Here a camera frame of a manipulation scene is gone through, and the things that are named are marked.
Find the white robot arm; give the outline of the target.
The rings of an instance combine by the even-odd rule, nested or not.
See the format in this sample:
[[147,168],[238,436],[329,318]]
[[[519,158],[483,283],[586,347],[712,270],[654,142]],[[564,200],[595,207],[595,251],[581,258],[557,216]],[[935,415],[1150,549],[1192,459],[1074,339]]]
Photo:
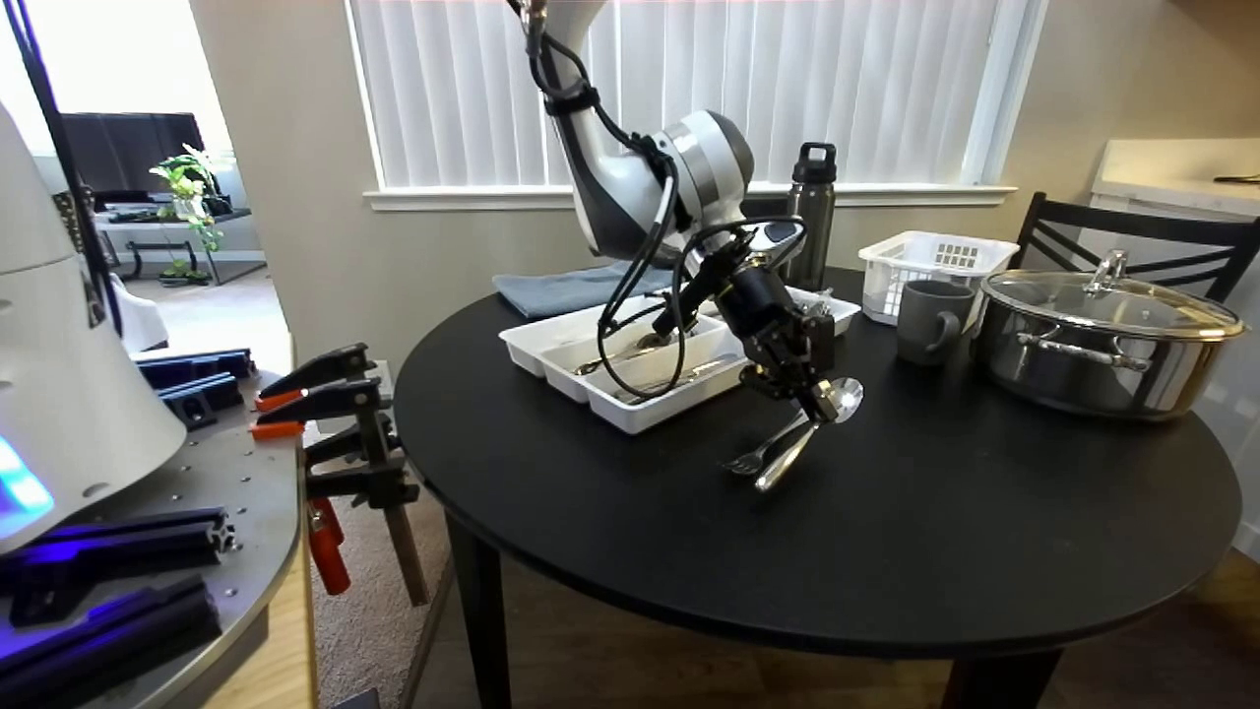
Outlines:
[[795,423],[741,459],[758,489],[774,494],[810,436],[861,404],[861,386],[829,376],[837,318],[804,313],[777,260],[753,250],[753,220],[745,216],[753,151],[745,136],[717,111],[695,111],[657,136],[630,136],[608,116],[575,52],[602,6],[508,0],[524,29],[531,82],[564,142],[585,234],[600,258],[630,263],[608,297],[600,337],[619,331],[624,301],[663,258],[663,246],[682,238],[674,293],[651,344],[686,331],[705,301],[717,302],[759,379],[798,407]]

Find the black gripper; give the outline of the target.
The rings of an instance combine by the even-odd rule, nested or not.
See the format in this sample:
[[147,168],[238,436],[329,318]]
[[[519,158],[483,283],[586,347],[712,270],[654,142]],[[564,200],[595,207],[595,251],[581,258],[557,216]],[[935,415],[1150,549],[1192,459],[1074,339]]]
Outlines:
[[[784,400],[816,400],[830,372],[830,314],[804,313],[781,263],[753,250],[737,228],[705,234],[686,246],[682,318],[712,302],[724,327],[741,339],[745,355],[759,368],[763,382]],[[798,415],[767,440],[734,459],[737,477],[781,480],[818,425]]]

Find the white robot base cone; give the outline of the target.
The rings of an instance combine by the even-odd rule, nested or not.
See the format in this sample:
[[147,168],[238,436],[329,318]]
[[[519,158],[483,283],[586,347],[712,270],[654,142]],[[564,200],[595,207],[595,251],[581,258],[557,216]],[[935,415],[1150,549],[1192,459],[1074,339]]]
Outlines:
[[90,314],[83,258],[0,111],[0,549],[147,480],[187,436],[113,327]]

